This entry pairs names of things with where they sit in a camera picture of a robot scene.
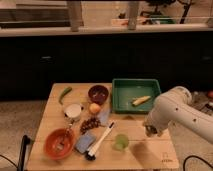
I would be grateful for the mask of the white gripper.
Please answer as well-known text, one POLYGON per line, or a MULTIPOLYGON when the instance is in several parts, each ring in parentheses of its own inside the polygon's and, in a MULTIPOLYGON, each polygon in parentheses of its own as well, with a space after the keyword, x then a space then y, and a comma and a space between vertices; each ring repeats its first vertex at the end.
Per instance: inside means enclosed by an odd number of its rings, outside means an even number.
POLYGON ((164 131, 168 128, 168 123, 170 122, 167 118, 153 118, 151 116, 147 116, 143 121, 143 126, 151 125, 157 129, 157 134, 154 136, 162 136, 164 131))

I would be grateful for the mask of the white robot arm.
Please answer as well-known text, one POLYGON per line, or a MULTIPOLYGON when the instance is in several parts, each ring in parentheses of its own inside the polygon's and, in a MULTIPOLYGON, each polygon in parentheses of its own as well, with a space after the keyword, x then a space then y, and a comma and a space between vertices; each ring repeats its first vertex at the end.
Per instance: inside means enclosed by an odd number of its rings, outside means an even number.
POLYGON ((146 135, 161 136, 169 122, 175 121, 213 144, 213 116, 191 107, 191 102, 192 94, 182 86, 160 94, 143 122, 146 135))

